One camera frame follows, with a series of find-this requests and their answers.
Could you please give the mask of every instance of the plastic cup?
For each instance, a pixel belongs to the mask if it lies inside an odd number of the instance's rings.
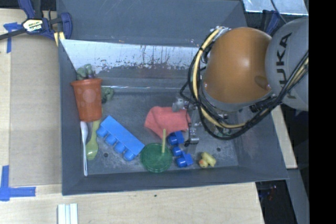
[[[152,143],[141,151],[140,160],[148,171],[161,173],[171,166],[173,157],[169,148],[162,153],[162,144]]]
[[[102,117],[101,82],[102,79],[94,78],[76,80],[71,83],[81,121],[91,122]]]

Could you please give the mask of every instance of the red cloth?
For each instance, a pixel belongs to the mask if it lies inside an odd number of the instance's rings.
[[[144,126],[151,129],[160,138],[163,137],[163,129],[166,129],[166,135],[176,131],[185,131],[190,122],[189,114],[186,110],[173,112],[171,106],[154,106],[147,114]]]

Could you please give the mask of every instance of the green lid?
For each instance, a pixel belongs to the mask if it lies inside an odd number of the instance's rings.
[[[144,167],[153,173],[166,171],[172,164],[173,156],[169,148],[162,153],[162,144],[148,144],[141,151],[140,160]]]

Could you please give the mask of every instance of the yellow toy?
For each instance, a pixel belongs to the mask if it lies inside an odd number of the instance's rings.
[[[211,167],[215,166],[216,159],[211,154],[209,154],[208,152],[203,152],[201,156],[202,159],[198,161],[198,164],[201,168],[207,168],[209,164]]]

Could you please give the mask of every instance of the yellow stick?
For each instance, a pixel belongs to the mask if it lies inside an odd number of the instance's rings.
[[[162,137],[162,149],[161,153],[164,153],[164,149],[166,147],[166,129],[163,129],[163,137]]]

